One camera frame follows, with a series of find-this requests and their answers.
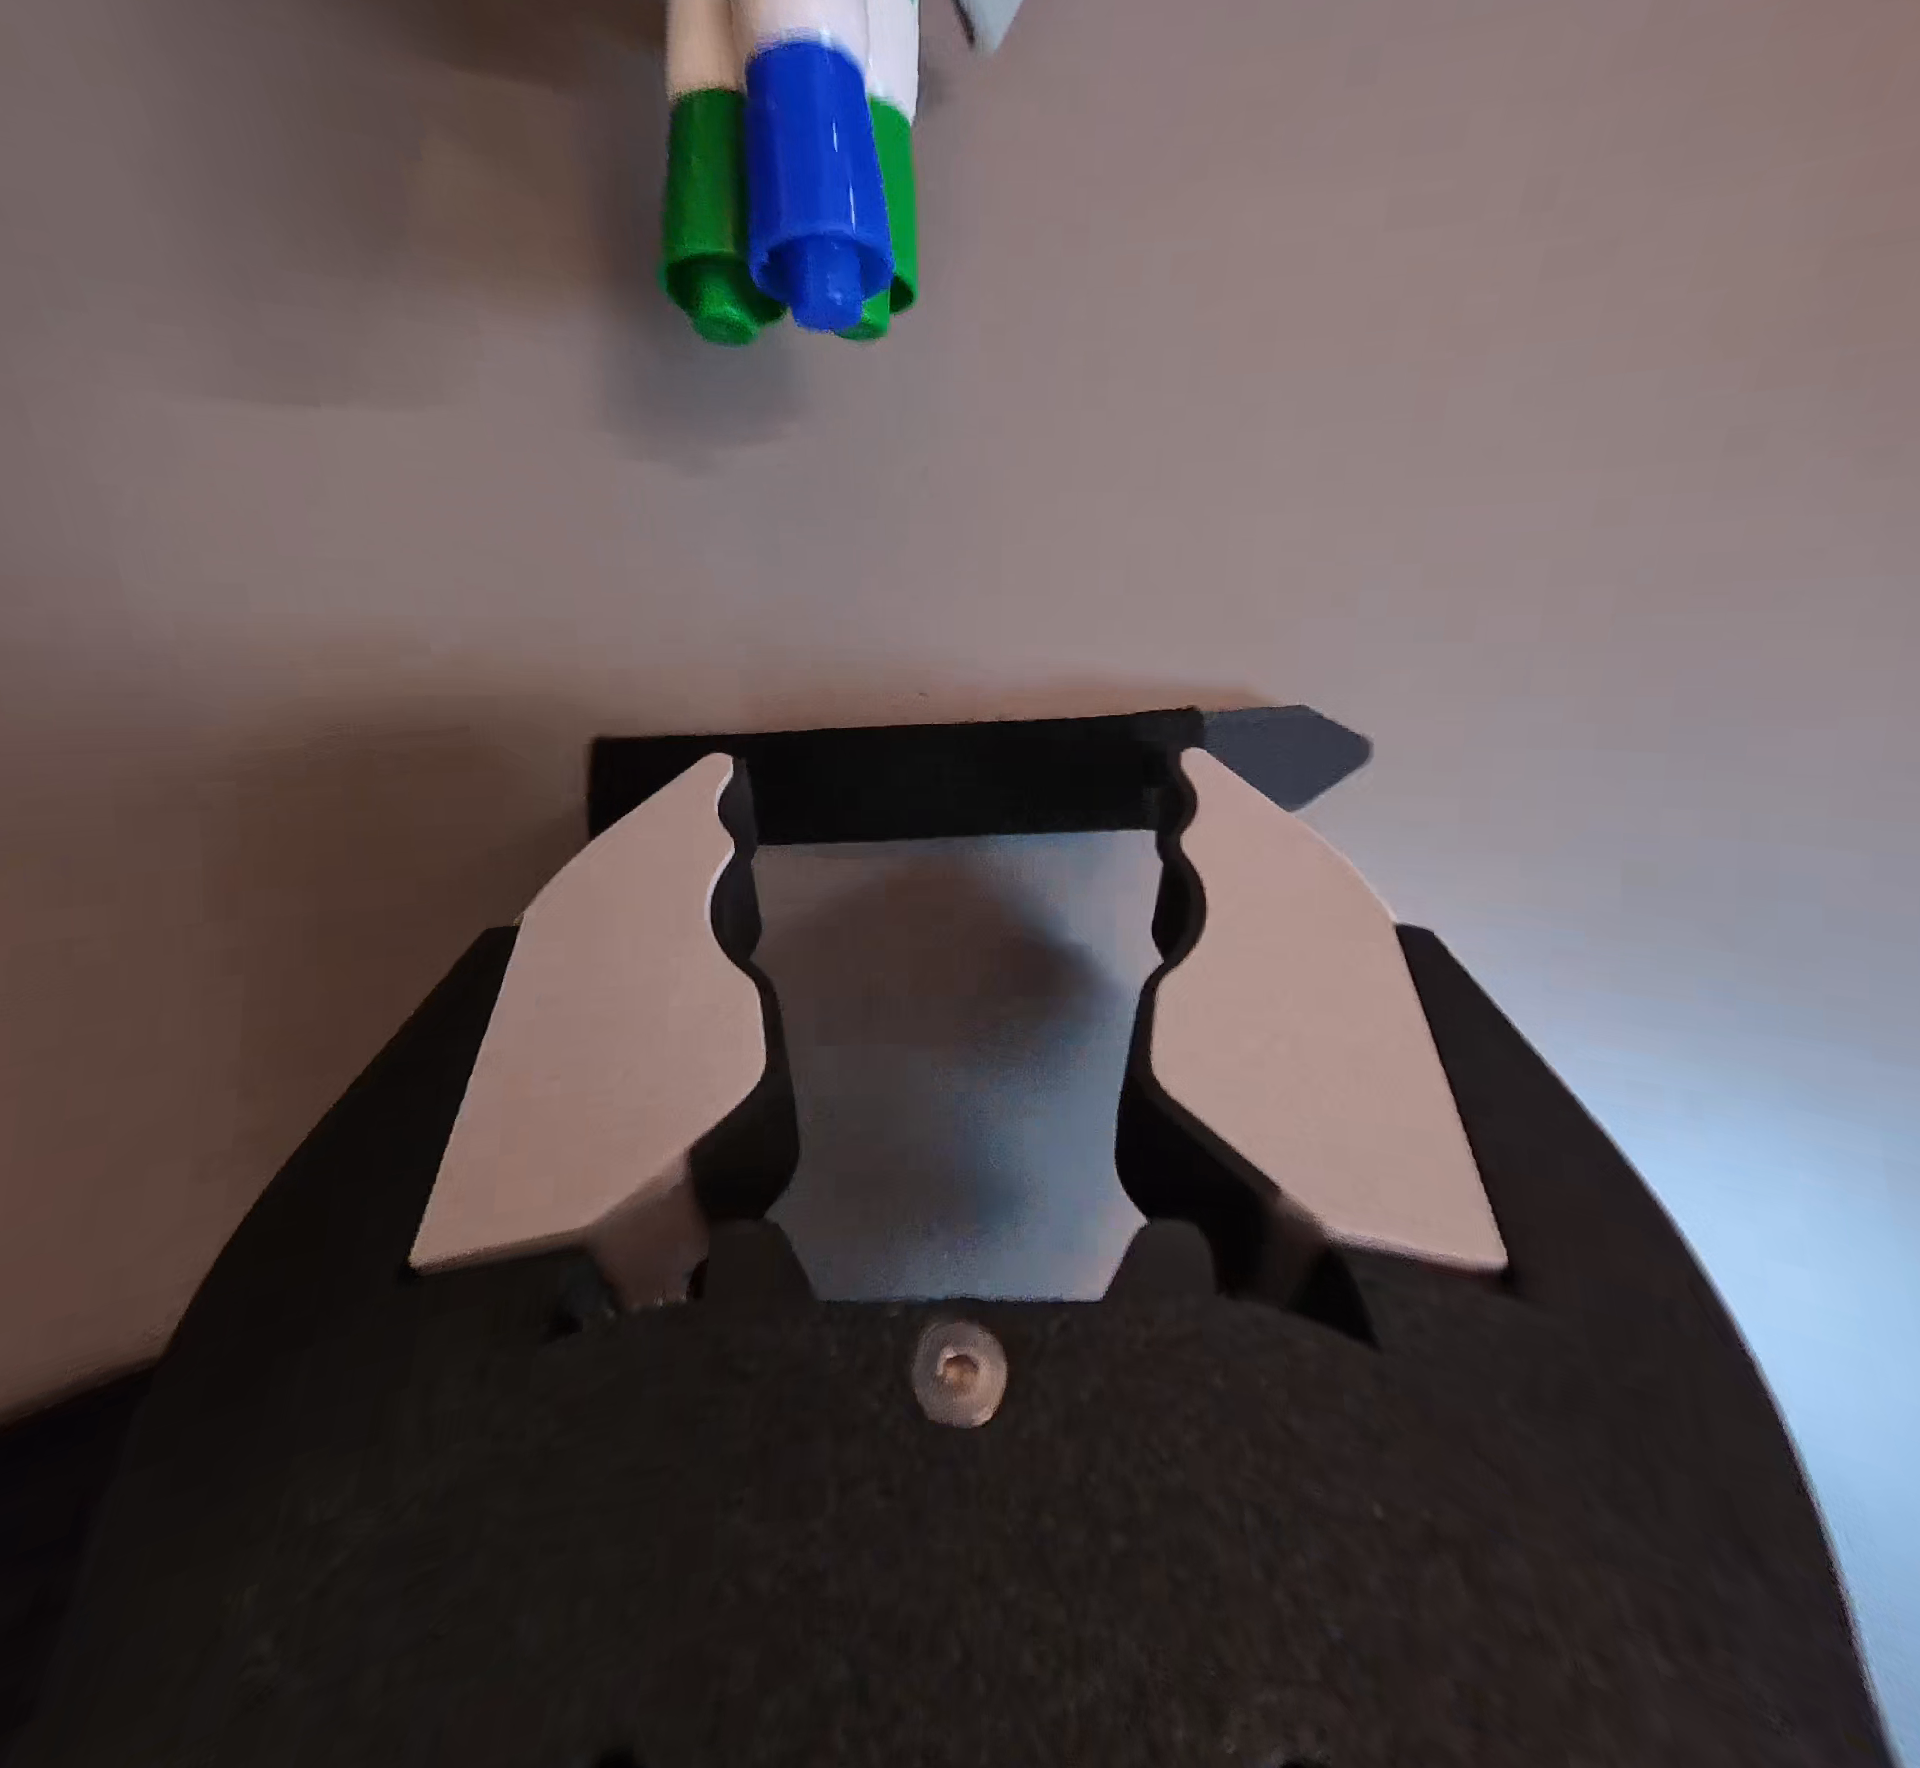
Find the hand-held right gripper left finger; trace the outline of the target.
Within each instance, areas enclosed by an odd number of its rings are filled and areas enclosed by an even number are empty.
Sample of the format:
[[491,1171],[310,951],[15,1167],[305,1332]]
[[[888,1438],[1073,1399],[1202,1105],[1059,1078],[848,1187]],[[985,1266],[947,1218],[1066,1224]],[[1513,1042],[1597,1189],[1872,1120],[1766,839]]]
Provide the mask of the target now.
[[777,995],[756,965],[756,817],[712,751],[531,899],[409,1265],[585,1252],[628,1309],[680,1299],[797,1169]]

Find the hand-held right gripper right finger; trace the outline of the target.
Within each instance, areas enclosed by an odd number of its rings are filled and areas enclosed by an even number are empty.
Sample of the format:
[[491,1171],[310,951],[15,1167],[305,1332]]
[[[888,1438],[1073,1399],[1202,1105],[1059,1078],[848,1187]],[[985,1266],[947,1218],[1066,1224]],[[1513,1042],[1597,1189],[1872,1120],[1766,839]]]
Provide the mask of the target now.
[[1219,1290],[1298,1302],[1348,1252],[1496,1278],[1507,1245],[1407,965],[1363,872],[1203,747],[1159,835],[1115,1169]]

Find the blue dry-erase marker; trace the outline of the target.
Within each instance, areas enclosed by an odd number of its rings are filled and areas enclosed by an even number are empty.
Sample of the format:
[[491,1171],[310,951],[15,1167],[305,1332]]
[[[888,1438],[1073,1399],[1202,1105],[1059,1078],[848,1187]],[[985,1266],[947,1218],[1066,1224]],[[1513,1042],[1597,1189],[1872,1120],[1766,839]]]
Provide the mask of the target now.
[[734,0],[749,273],[811,332],[849,332],[893,277],[867,99],[867,0]]

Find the green dry-erase marker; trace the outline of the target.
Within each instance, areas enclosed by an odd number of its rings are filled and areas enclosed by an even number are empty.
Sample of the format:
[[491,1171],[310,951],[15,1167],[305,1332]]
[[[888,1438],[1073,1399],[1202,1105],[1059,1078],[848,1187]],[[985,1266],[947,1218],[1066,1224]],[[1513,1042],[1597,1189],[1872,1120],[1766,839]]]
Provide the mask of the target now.
[[891,229],[891,284],[862,305],[842,340],[881,340],[921,294],[914,125],[921,106],[921,0],[867,0],[867,102]]
[[751,343],[782,316],[747,261],[744,82],[734,0],[665,0],[659,287],[721,346]]

